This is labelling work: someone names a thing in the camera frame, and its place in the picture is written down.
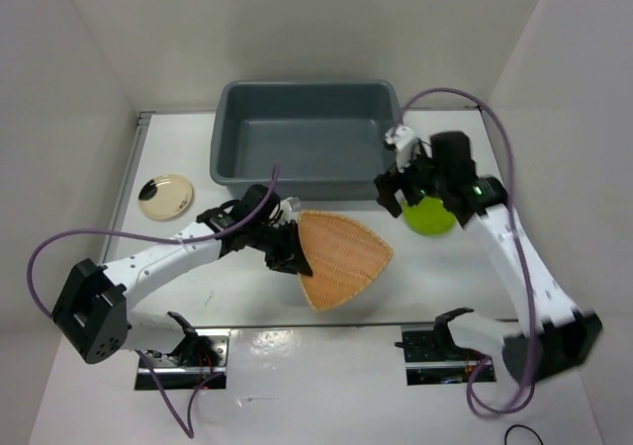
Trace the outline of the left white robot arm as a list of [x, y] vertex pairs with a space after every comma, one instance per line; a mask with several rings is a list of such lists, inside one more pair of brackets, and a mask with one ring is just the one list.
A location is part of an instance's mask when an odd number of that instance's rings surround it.
[[87, 364], [127, 349], [190, 365], [211, 354], [211, 340], [176, 311], [140, 317], [134, 308], [169, 282], [245, 247], [263, 252], [272, 271], [311, 276], [293, 215], [299, 205], [297, 198], [282, 199], [255, 184], [242, 198], [199, 214], [164, 243], [102, 265], [84, 259], [68, 275], [53, 322]]

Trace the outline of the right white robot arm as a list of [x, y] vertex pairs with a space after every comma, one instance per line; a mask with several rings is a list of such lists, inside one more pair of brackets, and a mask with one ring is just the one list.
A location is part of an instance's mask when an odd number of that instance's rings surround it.
[[498, 178], [478, 175], [469, 138], [462, 132], [437, 133], [425, 147], [412, 129], [399, 125], [387, 131], [384, 145], [395, 163], [374, 180], [378, 204], [397, 218], [405, 206], [440, 200], [487, 253], [516, 311], [517, 327], [467, 308], [438, 316], [436, 353], [445, 359], [465, 349], [485, 353], [520, 385], [583, 365], [601, 333], [601, 320], [593, 311], [581, 311], [553, 278]]

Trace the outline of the woven bamboo fan-shaped basket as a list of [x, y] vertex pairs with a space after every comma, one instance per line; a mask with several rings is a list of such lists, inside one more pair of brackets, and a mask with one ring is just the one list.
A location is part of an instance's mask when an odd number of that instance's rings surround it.
[[318, 312], [338, 308], [365, 291], [394, 256], [394, 249], [374, 231], [343, 215], [302, 211], [298, 232], [313, 271], [301, 276], [301, 285]]

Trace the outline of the cream ceramic plate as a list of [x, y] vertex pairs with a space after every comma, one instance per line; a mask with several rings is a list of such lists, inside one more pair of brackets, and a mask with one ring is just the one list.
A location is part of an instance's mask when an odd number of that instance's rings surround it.
[[180, 217], [190, 207], [193, 199], [192, 183], [179, 174], [151, 178], [141, 187], [137, 196], [140, 211], [157, 222]]

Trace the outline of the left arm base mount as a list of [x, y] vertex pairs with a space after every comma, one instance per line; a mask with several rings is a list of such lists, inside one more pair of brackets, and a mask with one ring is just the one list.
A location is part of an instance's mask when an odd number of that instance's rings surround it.
[[226, 367], [230, 332], [228, 329], [199, 328], [199, 336], [208, 341], [206, 348], [195, 351], [187, 359], [158, 351], [144, 351], [145, 360], [138, 360], [134, 389], [156, 391], [146, 363], [150, 364], [165, 391], [193, 391], [203, 383], [204, 390], [226, 388]]

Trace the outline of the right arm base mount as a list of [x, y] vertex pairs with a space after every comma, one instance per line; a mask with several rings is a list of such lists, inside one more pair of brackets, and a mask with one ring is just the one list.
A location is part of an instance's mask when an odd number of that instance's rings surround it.
[[484, 356], [468, 349], [442, 349], [430, 324], [401, 327], [395, 347], [402, 351], [408, 386], [466, 384]]

